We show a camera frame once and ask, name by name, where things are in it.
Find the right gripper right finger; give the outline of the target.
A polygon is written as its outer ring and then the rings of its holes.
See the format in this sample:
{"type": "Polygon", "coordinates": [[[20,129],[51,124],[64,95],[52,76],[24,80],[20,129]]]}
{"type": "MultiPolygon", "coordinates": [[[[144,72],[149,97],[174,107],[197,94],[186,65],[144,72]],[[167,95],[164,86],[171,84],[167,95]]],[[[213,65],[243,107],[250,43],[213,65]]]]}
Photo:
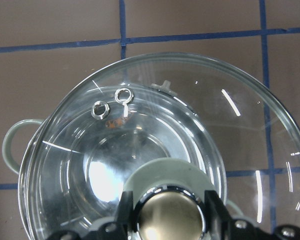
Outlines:
{"type": "Polygon", "coordinates": [[[204,192],[206,232],[212,240],[226,240],[231,216],[223,201],[214,190],[204,192]]]}

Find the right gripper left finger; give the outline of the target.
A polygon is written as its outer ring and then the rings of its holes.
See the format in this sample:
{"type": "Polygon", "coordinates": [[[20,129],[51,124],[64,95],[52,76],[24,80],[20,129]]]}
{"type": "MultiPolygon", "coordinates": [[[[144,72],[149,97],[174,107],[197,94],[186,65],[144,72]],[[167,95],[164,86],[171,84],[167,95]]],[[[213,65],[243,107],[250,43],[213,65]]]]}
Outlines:
{"type": "Polygon", "coordinates": [[[140,201],[134,202],[132,191],[123,191],[115,215],[115,240],[128,240],[137,235],[140,201]]]}

